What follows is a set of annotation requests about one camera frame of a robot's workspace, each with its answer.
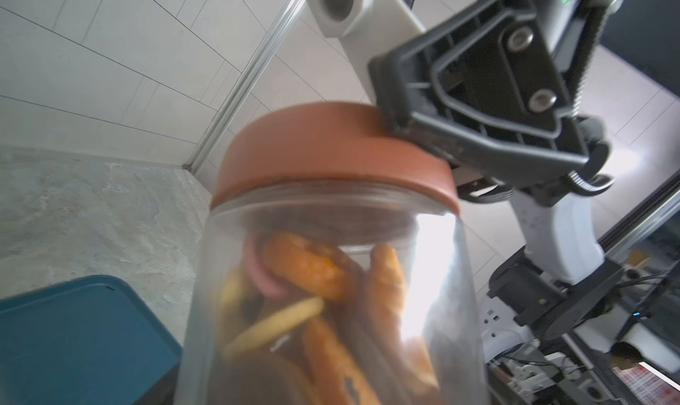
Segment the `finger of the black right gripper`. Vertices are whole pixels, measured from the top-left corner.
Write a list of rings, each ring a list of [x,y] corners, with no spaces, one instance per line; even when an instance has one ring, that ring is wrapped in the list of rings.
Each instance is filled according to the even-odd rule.
[[[531,187],[588,161],[534,0],[479,0],[368,69],[390,132],[448,162]]]

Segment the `terracotta jar lid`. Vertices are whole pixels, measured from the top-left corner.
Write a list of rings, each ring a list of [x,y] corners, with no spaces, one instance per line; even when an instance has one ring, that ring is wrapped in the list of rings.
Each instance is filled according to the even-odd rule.
[[[305,180],[382,183],[460,212],[447,162],[389,135],[375,106],[315,102],[270,112],[231,141],[210,207],[261,187]]]

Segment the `orange cookie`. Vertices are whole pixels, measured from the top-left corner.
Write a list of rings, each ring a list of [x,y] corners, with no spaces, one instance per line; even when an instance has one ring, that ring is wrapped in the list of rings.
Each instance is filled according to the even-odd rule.
[[[345,302],[354,290],[357,263],[329,243],[278,232],[267,238],[260,256],[276,276],[324,299]]]

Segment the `pink ring cookie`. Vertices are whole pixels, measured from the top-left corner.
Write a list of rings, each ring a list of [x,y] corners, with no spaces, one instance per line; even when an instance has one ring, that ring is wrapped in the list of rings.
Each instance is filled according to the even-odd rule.
[[[251,282],[267,299],[282,301],[292,295],[290,285],[276,276],[261,261],[258,249],[260,235],[249,233],[244,240],[244,268]]]

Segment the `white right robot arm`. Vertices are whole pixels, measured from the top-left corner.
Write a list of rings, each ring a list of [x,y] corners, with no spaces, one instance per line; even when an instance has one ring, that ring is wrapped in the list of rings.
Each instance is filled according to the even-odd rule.
[[[614,182],[602,171],[611,148],[579,108],[622,1],[477,0],[368,65],[391,133],[478,173],[462,200],[510,202],[525,260],[499,268],[490,293],[544,341],[569,332],[618,275],[591,220],[591,199]]]

